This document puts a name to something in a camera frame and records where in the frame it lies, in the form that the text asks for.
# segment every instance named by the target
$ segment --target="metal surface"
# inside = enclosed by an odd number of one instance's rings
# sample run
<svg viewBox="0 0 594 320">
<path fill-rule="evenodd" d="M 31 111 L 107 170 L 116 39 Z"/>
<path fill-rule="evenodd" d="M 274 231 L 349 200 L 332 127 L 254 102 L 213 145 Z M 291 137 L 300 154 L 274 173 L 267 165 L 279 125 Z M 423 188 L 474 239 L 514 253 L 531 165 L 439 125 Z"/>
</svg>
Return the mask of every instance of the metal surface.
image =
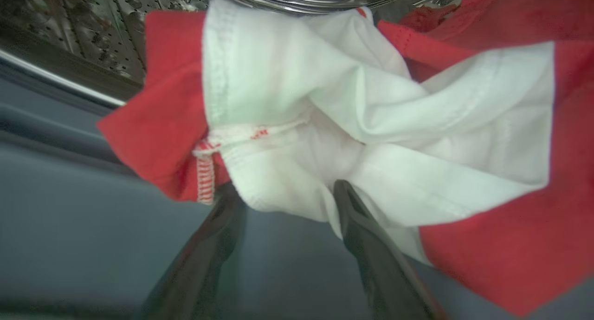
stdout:
<svg viewBox="0 0 594 320">
<path fill-rule="evenodd" d="M 414 6 L 457 0 L 235 1 L 293 14 L 368 6 L 395 21 Z M 146 74 L 146 14 L 207 7 L 208 0 L 0 0 L 0 62 L 115 108 L 140 89 Z M 403 9 L 393 15 L 393 7 Z"/>
</svg>

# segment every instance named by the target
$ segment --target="white fabric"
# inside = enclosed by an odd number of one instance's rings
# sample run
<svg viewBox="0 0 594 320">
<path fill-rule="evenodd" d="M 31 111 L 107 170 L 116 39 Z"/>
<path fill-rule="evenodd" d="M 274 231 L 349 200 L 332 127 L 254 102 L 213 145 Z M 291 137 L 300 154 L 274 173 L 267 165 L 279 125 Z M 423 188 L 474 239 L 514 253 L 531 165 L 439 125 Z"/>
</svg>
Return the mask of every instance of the white fabric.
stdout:
<svg viewBox="0 0 594 320">
<path fill-rule="evenodd" d="M 209 140 L 234 138 L 218 150 L 252 208 L 329 221 L 340 237 L 331 185 L 345 179 L 427 262 L 417 226 L 547 184 L 553 47 L 484 52 L 416 83 L 355 10 L 293 18 L 214 0 L 203 40 Z"/>
</svg>

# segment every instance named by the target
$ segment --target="red and white garment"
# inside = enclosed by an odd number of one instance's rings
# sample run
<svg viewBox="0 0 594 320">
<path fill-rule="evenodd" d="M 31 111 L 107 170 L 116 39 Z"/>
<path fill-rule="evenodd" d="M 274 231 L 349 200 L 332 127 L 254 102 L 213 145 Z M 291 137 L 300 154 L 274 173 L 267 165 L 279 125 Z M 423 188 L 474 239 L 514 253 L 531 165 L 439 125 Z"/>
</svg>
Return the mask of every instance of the red and white garment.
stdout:
<svg viewBox="0 0 594 320">
<path fill-rule="evenodd" d="M 365 9 L 152 13 L 146 87 L 99 127 L 173 199 L 231 176 L 337 235 L 349 180 L 403 251 L 526 314 L 592 275 L 590 6 L 463 0 L 378 29 Z"/>
</svg>

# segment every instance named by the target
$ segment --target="red fabric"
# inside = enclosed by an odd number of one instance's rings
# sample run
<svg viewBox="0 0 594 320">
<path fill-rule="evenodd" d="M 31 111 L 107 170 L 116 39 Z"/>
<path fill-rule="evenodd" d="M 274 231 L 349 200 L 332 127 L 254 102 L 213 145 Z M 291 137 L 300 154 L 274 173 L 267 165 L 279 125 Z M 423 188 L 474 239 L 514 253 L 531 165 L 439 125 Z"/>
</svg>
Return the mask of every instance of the red fabric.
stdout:
<svg viewBox="0 0 594 320">
<path fill-rule="evenodd" d="M 146 19 L 144 90 L 98 123 L 113 151 L 175 200 L 197 200 L 192 150 L 207 131 L 202 95 L 205 13 L 153 12 Z M 216 184 L 229 181 L 215 157 Z"/>
<path fill-rule="evenodd" d="M 555 41 L 551 184 L 464 221 L 420 229 L 433 264 L 516 314 L 593 273 L 593 2 L 463 0 L 458 9 L 422 8 L 400 25 L 379 25 L 418 81 L 486 49 Z M 151 13 L 146 87 L 98 125 L 125 164 L 175 200 L 197 199 L 191 150 L 208 130 L 203 22 L 204 13 Z M 214 161 L 216 183 L 228 181 L 222 159 Z"/>
<path fill-rule="evenodd" d="M 420 81 L 479 51 L 555 41 L 550 185 L 469 219 L 420 229 L 436 267 L 518 315 L 594 274 L 592 5 L 463 0 L 441 24 L 443 12 L 422 9 L 399 26 L 379 26 Z"/>
</svg>

